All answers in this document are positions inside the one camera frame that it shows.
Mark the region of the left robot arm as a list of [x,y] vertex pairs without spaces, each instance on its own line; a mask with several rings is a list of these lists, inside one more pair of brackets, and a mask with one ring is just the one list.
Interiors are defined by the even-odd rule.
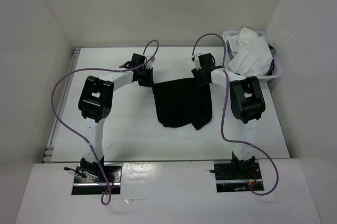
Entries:
[[121,87],[138,82],[140,86],[153,85],[153,56],[134,53],[131,60],[103,77],[88,76],[78,108],[84,118],[84,137],[88,147],[80,160],[81,170],[91,181],[103,180],[103,127],[112,110],[113,93]]

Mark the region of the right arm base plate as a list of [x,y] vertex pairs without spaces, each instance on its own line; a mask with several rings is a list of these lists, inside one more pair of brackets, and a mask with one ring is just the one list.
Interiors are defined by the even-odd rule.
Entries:
[[263,191],[264,185],[258,162],[237,170],[229,160],[214,162],[210,170],[215,176],[217,192]]

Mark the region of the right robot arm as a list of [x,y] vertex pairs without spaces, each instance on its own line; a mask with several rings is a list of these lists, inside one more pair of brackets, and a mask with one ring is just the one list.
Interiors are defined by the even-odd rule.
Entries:
[[[195,68],[192,74],[200,86],[216,84],[225,89],[225,101],[221,118],[221,136],[232,144],[241,144],[265,154],[253,144],[257,122],[265,112],[266,104],[257,77],[240,77],[224,66],[217,66],[212,54],[192,55]],[[227,104],[230,103],[232,115],[241,121],[243,134],[239,140],[228,139],[224,132],[224,120]]]

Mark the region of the black skirt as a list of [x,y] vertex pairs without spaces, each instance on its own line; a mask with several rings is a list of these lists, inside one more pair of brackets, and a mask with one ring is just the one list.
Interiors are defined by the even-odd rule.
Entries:
[[195,78],[156,83],[152,87],[158,121],[169,128],[192,124],[200,130],[212,119],[210,86],[199,86]]

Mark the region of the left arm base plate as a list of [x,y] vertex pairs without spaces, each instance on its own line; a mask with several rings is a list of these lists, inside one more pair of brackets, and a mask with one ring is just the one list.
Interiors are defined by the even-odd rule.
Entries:
[[[108,193],[108,186],[103,176],[91,175],[77,165],[75,169],[64,167],[65,171],[74,173],[72,195],[102,195]],[[113,195],[121,192],[122,165],[107,165],[104,167],[105,174]]]

